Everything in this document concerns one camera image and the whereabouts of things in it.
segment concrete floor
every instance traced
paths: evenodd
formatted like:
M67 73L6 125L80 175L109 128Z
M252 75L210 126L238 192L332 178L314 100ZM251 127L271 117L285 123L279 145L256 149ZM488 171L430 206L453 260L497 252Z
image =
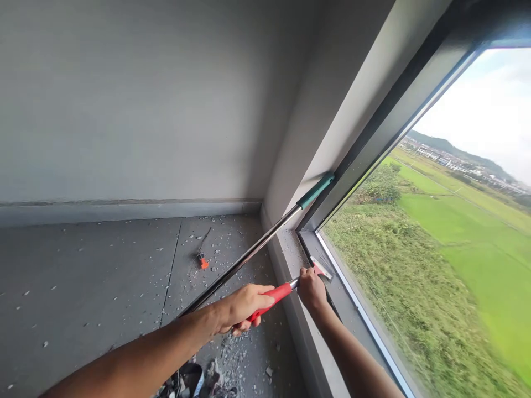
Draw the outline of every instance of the concrete floor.
M201 270L197 237L210 227ZM0 229L1 395L36 396L171 322L261 235L256 216ZM214 300L250 282L277 284L265 249ZM239 397L308 395L282 306L242 337L216 336L195 360L206 370L214 358Z

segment hill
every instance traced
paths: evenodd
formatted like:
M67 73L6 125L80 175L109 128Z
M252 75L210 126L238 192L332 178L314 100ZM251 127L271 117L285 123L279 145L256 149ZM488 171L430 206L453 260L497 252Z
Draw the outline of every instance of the hill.
M500 165L498 165L496 162L482 158L481 156L473 155L468 152L465 152L459 148L456 148L448 140L445 140L444 138L435 138L430 137L429 135L425 135L422 133L419 133L415 130L410 130L410 132L407 134L409 138L413 138L414 140L425 144L427 146L430 146L435 149L439 149L444 152L448 152L449 154L456 156L458 158L461 158L463 160L468 160L472 163L475 163L479 166L483 166L486 169L488 169L491 173L496 175L497 177L501 177L508 182L515 181L514 177L507 173Z

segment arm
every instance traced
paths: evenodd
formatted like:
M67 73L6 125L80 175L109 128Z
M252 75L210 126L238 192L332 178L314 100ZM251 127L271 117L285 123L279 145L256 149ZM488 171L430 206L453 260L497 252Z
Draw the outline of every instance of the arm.
M300 269L298 293L336 360L351 396L403 398L393 380L337 318L313 268Z
M274 298L261 295L272 286L247 285L223 300L178 319L96 359L60 381L43 397L145 398L191 358L214 334L239 336L246 319ZM253 321L254 326L260 319Z

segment green field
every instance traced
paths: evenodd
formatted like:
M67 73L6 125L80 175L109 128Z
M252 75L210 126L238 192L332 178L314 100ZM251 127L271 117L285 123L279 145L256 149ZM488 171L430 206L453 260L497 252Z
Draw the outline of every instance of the green field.
M506 203L503 203L500 200L486 194L485 192L479 191L470 185L461 182L446 173L447 169L435 162L430 161L426 158L415 158L407 155L406 152L402 151L399 148L396 148L391 153L391 156L397 158L401 161L407 163L413 162L413 168L421 171L428 178L427 180L433 180L451 191L457 191L457 195L471 201L472 203L480 206L482 209L488 211L495 217L499 217L503 222L512 225L513 227L519 229L526 235L531 235L531 216L523 213L522 211L509 206ZM492 191L490 188L485 187L488 192ZM499 192L493 193L499 198L506 198L507 202L513 203L514 206L518 206L512 199L502 195Z
M531 396L531 217L430 163L324 232L431 396Z

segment sky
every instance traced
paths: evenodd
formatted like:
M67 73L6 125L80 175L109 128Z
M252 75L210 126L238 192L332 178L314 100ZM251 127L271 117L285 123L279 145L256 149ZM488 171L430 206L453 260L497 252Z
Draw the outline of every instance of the sky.
M531 185L531 48L486 50L413 129Z

